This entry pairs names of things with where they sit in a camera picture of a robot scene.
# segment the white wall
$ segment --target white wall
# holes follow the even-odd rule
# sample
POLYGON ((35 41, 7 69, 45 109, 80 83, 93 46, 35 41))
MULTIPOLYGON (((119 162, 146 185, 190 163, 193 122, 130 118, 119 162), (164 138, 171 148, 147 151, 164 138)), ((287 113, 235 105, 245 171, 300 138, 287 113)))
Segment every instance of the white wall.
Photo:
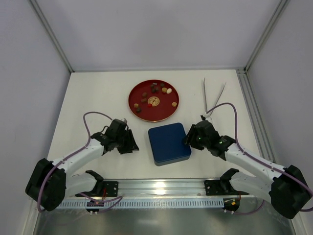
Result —
POLYGON ((25 187, 47 156, 69 80, 26 0, 0 1, 0 188, 3 235, 21 232, 25 187))
MULTIPOLYGON (((313 188, 313 1, 291 1, 252 66, 250 79, 279 161, 313 188)), ((313 212, 301 216, 313 234, 313 212)))
POLYGON ((243 67, 279 0, 38 0, 75 71, 243 67))

